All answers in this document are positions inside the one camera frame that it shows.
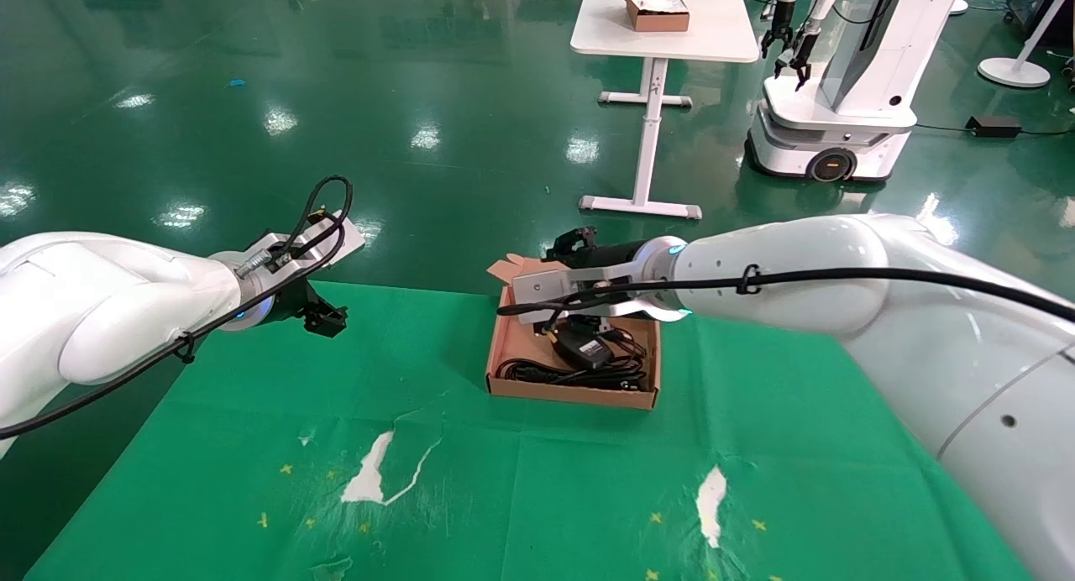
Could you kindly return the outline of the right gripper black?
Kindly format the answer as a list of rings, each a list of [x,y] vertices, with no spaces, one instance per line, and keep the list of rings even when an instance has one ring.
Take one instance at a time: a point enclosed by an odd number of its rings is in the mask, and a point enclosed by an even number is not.
[[[590,254],[591,268],[606,268],[626,264],[631,270],[644,270],[666,249],[662,239],[640,240],[618,244],[596,245],[594,226],[575,228],[560,233],[550,247],[545,249],[544,260],[572,260]],[[611,325],[606,317],[571,316],[569,335],[580,340],[626,340],[627,334]]]

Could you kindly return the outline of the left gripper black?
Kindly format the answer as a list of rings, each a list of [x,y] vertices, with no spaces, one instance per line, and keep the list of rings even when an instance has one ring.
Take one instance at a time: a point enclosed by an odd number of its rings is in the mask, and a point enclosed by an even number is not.
[[[304,318],[304,328],[310,334],[334,338],[346,328],[347,307],[322,303],[317,290],[309,279],[293,279],[281,284],[270,299],[271,306],[266,321],[276,323],[289,318]]]

